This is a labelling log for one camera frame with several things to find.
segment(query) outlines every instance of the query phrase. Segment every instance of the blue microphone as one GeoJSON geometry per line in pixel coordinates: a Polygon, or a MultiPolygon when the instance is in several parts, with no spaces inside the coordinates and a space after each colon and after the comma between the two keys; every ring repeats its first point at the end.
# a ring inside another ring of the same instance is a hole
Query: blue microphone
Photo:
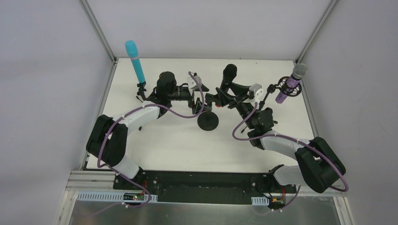
{"type": "Polygon", "coordinates": [[[136,43],[134,43],[134,41],[126,41],[125,45],[126,45],[127,54],[129,55],[131,62],[133,64],[134,71],[136,71],[138,82],[140,84],[143,84],[145,83],[145,76],[144,72],[142,71],[141,63],[139,62],[138,49],[136,43]]]}

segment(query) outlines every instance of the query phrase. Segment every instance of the black disc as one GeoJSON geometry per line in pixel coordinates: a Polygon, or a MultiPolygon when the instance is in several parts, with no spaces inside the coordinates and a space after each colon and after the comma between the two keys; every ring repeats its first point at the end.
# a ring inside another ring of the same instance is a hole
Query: black disc
{"type": "Polygon", "coordinates": [[[218,126],[218,116],[214,112],[203,112],[198,116],[198,125],[205,131],[214,130],[218,126]]]}

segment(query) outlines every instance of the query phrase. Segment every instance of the metal frame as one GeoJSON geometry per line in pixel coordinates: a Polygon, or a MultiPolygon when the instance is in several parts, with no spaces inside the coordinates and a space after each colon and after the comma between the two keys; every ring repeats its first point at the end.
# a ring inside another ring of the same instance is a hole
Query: metal frame
{"type": "MultiPolygon", "coordinates": [[[[83,11],[87,15],[87,18],[92,25],[93,30],[97,34],[99,41],[101,42],[102,46],[104,47],[107,55],[109,56],[112,62],[112,69],[109,74],[108,81],[106,83],[101,103],[97,112],[97,117],[102,114],[103,109],[105,107],[105,102],[109,93],[110,86],[112,84],[112,80],[116,71],[117,66],[117,58],[112,52],[111,47],[109,46],[105,35],[103,34],[97,19],[94,16],[94,13],[87,2],[87,0],[79,0],[83,11]]],[[[328,4],[327,8],[325,9],[322,17],[320,18],[319,22],[317,23],[315,29],[311,33],[306,45],[304,46],[303,50],[301,51],[299,57],[297,58],[296,62],[300,63],[305,55],[308,53],[312,44],[316,41],[316,38],[323,28],[324,24],[326,23],[327,19],[329,18],[330,13],[336,7],[339,0],[331,0],[328,4]]],[[[311,108],[311,101],[306,91],[305,81],[302,81],[303,86],[303,98],[307,108],[308,117],[310,119],[311,128],[313,130],[314,136],[318,135],[318,130],[315,124],[314,115],[312,113],[311,108]]],[[[83,170],[85,162],[87,159],[87,154],[85,154],[84,159],[82,160],[80,170],[83,170]]],[[[68,225],[72,211],[75,205],[75,201],[77,199],[77,195],[79,191],[106,191],[106,192],[124,192],[124,190],[113,190],[113,182],[115,178],[115,173],[110,171],[72,171],[70,173],[70,177],[64,192],[64,196],[62,198],[62,202],[60,204],[60,208],[57,213],[56,220],[54,222],[55,225],[68,225]]],[[[327,190],[322,194],[316,193],[311,190],[309,187],[302,186],[299,196],[317,196],[317,197],[333,197],[337,214],[340,218],[340,223],[342,225],[354,225],[355,222],[352,217],[351,209],[347,201],[347,197],[345,193],[337,192],[334,190],[327,190]]]]}

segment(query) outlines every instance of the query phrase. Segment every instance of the silver microphone head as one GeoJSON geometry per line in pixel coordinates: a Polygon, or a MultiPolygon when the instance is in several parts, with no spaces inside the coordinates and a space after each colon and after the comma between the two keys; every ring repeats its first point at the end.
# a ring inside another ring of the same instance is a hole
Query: silver microphone head
{"type": "Polygon", "coordinates": [[[299,63],[293,68],[293,77],[296,79],[301,79],[308,73],[308,67],[303,64],[299,63]]]}

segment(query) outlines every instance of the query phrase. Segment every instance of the white table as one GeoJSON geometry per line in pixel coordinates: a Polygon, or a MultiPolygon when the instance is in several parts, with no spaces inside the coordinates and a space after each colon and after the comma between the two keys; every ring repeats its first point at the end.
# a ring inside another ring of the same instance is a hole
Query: white table
{"type": "MultiPolygon", "coordinates": [[[[197,72],[202,83],[215,94],[222,80],[222,71],[229,63],[237,66],[234,82],[242,85],[261,84],[263,89],[276,83],[293,70],[292,61],[273,60],[198,60],[198,59],[141,59],[148,89],[151,93],[159,74],[171,71],[177,84],[187,81],[188,71],[197,72]]],[[[130,59],[119,59],[109,90],[103,114],[117,115],[139,106],[136,99],[137,77],[130,59]]],[[[270,94],[265,107],[273,109],[273,127],[279,133],[297,138],[313,138],[309,118],[302,95],[288,97],[277,104],[278,90],[270,94]]],[[[172,102],[172,109],[191,115],[187,102],[172,102]]],[[[158,120],[145,125],[142,131],[134,131],[127,140],[126,153],[145,170],[199,171],[199,172],[267,172],[278,164],[296,165],[297,162],[279,153],[260,150],[249,142],[233,139],[232,130],[242,121],[236,109],[213,107],[219,117],[219,125],[213,131],[203,131],[196,118],[183,119],[168,112],[158,120]]],[[[247,137],[246,130],[238,137],[247,137]]],[[[88,169],[97,169],[97,158],[90,156],[88,169]]]]}

